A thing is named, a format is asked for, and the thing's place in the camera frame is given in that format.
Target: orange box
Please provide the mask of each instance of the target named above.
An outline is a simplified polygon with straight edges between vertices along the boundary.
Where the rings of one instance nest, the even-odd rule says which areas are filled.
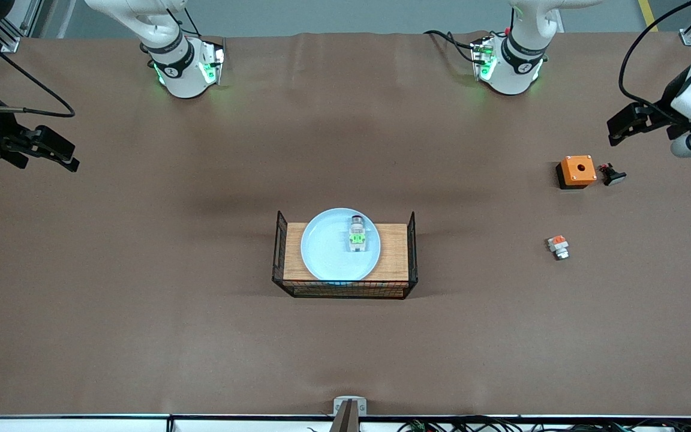
[[[567,156],[556,165],[559,187],[583,189],[596,181],[596,167],[589,155]]]

